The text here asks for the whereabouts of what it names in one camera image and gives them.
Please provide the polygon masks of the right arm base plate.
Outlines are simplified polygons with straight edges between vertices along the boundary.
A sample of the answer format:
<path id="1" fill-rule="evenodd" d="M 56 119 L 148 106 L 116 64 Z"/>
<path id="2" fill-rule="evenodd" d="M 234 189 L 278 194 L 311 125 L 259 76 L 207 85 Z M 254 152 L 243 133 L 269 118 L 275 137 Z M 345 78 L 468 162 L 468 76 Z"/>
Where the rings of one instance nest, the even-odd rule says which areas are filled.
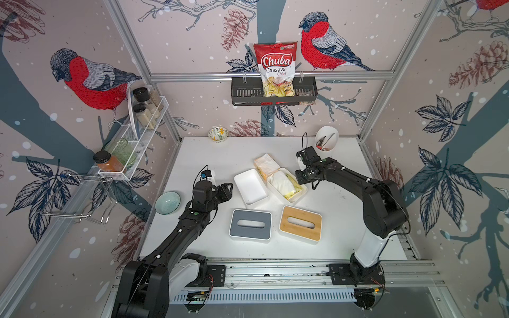
<path id="1" fill-rule="evenodd" d="M 381 264 L 363 268 L 357 264 L 333 263 L 327 265 L 328 273 L 334 286 L 385 285 L 385 277 Z"/>

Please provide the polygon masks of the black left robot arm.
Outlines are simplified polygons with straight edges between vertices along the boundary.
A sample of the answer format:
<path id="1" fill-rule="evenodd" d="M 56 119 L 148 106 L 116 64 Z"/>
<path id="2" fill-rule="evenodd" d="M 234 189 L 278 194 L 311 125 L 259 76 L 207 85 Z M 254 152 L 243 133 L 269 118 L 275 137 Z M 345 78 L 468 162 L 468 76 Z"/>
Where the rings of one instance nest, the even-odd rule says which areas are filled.
<path id="1" fill-rule="evenodd" d="M 123 269 L 111 316 L 166 317 L 172 292 L 203 282 L 206 257 L 184 252 L 212 222 L 211 213 L 232 197 L 232 183 L 196 182 L 173 232 L 151 254 Z"/>

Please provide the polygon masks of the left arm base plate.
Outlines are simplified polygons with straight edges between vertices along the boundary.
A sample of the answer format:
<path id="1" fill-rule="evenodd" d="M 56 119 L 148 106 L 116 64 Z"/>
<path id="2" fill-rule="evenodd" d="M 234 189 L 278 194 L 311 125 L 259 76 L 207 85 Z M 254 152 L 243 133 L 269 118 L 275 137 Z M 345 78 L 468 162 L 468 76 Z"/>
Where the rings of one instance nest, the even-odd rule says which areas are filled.
<path id="1" fill-rule="evenodd" d="M 187 288 L 224 287 L 226 266 L 207 265 L 204 272 L 200 270 L 198 277 L 186 285 Z"/>

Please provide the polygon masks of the grey tissue box lid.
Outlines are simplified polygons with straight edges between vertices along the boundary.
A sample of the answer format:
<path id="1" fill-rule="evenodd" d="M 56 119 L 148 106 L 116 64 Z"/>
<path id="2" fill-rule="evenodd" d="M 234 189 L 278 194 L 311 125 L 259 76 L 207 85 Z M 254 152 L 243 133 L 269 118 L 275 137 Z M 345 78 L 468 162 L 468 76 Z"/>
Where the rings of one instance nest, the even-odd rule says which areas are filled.
<path id="1" fill-rule="evenodd" d="M 232 239 L 269 242 L 273 216 L 267 211 L 236 209 L 233 211 L 229 236 Z"/>

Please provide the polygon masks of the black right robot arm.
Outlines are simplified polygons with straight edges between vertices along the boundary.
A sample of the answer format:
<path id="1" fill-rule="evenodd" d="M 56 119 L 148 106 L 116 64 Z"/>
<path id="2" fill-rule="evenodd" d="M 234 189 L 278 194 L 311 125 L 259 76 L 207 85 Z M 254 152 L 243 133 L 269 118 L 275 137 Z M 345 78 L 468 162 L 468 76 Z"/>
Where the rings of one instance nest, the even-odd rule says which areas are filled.
<path id="1" fill-rule="evenodd" d="M 408 212 L 396 183 L 372 179 L 333 158 L 321 158 L 313 147 L 298 151 L 296 157 L 300 169 L 295 175 L 299 184 L 311 184 L 315 189 L 320 182 L 329 182 L 361 200 L 367 231 L 350 263 L 362 269 L 377 265 L 389 239 L 408 221 Z"/>

